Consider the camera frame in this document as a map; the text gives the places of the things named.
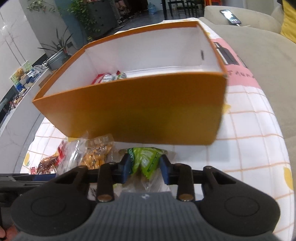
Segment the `person left hand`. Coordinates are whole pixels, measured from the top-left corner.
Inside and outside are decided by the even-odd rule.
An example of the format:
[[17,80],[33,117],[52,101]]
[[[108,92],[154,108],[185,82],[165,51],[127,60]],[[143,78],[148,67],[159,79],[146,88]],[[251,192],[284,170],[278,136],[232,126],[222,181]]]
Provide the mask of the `person left hand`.
[[14,226],[10,226],[9,228],[0,227],[1,240],[5,240],[5,241],[13,240],[17,234],[18,234],[18,231]]

